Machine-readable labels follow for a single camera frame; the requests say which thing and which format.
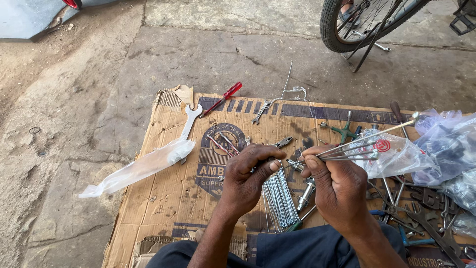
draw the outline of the red wheel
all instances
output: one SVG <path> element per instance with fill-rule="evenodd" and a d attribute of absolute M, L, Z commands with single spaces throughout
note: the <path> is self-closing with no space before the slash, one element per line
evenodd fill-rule
<path fill-rule="evenodd" d="M 81 0 L 63 0 L 63 2 L 65 2 L 68 6 L 76 10 L 80 10 L 81 6 L 83 5 Z"/>

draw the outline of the fingernail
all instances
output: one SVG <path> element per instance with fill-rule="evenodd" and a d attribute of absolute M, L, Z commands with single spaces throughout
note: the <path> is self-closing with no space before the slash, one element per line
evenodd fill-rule
<path fill-rule="evenodd" d="M 279 164 L 278 160 L 273 160 L 269 163 L 269 169 L 272 171 L 277 171 L 281 165 Z"/>
<path fill-rule="evenodd" d="M 316 162 L 314 159 L 308 159 L 308 160 L 306 160 L 306 165 L 307 165 L 309 168 L 317 168 L 317 166 L 318 166 L 317 162 Z"/>

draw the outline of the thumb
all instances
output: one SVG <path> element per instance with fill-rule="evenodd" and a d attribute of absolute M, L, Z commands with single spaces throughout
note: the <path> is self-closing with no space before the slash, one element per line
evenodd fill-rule
<path fill-rule="evenodd" d="M 326 163 L 317 158 L 315 155 L 306 155 L 304 158 L 306 161 L 306 167 L 311 172 L 311 176 L 316 182 L 316 193 L 321 191 L 333 191 L 332 178 L 330 172 L 327 169 Z"/>
<path fill-rule="evenodd" d="M 268 161 L 260 165 L 257 170 L 251 175 L 250 180 L 256 187 L 262 187 L 263 183 L 281 167 L 278 160 Z"/>

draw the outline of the concrete floor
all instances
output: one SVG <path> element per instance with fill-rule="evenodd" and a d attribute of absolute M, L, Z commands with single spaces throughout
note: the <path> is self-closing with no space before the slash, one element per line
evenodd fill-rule
<path fill-rule="evenodd" d="M 0 43 L 0 263 L 99 267 L 122 193 L 79 199 L 140 150 L 155 93 L 303 86 L 314 102 L 474 112 L 476 36 L 434 1 L 353 74 L 319 39 L 322 1 L 131 0 L 89 8 L 36 44 Z M 31 134 L 33 127 L 40 131 Z"/>

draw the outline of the hand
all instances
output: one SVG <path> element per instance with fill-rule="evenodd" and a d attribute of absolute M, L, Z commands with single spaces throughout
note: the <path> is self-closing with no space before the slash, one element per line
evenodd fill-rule
<path fill-rule="evenodd" d="M 223 193 L 217 205 L 221 213 L 238 220 L 256 206 L 263 183 L 281 165 L 278 160 L 273 160 L 258 166 L 254 173 L 250 171 L 259 161 L 266 161 L 269 157 L 283 159 L 286 153 L 275 146 L 251 144 L 228 160 Z"/>
<path fill-rule="evenodd" d="M 378 224 L 367 210 L 367 173 L 351 161 L 323 162 L 316 157 L 330 148 L 315 146 L 303 151 L 306 165 L 301 176 L 316 181 L 317 209 L 334 229 L 343 236 L 363 234 Z"/>

